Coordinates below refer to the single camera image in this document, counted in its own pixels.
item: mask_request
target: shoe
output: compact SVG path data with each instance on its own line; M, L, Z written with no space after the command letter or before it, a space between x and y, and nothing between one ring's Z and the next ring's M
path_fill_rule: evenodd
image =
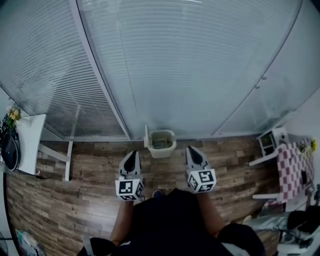
M156 190L152 194L152 198L160 198L162 197L162 192L160 190Z

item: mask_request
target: checkered tablecloth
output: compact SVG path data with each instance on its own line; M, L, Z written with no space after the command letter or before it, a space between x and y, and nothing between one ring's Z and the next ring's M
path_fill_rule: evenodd
M299 145L310 145L311 140L305 138L300 142L281 144L275 150L279 172L280 197L277 200L269 200L267 205L283 204L293 199L297 194L307 188L307 184L314 180L315 170L311 150L304 153L299 150ZM302 171L306 172L306 184L303 184Z

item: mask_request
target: white side table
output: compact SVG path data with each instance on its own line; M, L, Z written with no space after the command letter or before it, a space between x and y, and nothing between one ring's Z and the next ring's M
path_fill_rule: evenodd
M38 151L41 151L65 162L64 179L69 181L71 153L74 142L69 141L66 156L40 144L40 138L46 121L46 116L46 114L39 114L23 117L23 119L27 119L31 122L30 127L23 124L16 125L16 131L18 133L20 143L20 163L18 169L27 174L36 175Z

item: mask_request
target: white trash bin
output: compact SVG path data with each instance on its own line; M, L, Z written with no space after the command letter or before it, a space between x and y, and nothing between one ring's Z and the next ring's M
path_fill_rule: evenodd
M149 133L145 125L144 147L148 148L153 158L167 158L177 146L172 130L155 130Z

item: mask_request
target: plastic bag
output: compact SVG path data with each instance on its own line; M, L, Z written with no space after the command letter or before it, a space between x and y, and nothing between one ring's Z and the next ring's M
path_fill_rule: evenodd
M42 246L24 230L15 230L21 248L28 256L45 256Z

